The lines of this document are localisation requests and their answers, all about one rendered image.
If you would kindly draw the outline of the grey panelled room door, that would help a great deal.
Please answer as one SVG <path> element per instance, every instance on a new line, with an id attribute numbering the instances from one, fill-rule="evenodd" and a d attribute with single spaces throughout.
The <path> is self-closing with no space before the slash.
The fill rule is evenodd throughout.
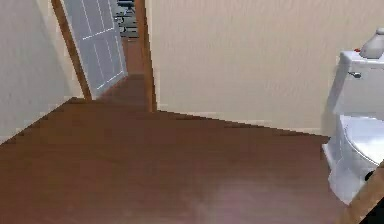
<path id="1" fill-rule="evenodd" d="M 116 18 L 117 0 L 62 0 L 91 97 L 128 75 Z"/>

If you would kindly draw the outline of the white toilet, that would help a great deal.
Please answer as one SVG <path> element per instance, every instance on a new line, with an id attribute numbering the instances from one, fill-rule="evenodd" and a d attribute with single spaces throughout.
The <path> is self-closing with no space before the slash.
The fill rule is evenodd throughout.
<path id="1" fill-rule="evenodd" d="M 322 145 L 328 182 L 348 205 L 384 161 L 384 55 L 341 52 L 327 109 L 336 118 L 334 134 Z"/>

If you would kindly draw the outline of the white spray bottle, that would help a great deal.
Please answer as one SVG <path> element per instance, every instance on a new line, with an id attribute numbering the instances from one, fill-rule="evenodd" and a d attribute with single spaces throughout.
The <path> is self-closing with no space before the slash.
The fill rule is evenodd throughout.
<path id="1" fill-rule="evenodd" d="M 384 28 L 378 28 L 375 34 L 362 46 L 359 55 L 366 59 L 379 59 L 384 53 Z"/>

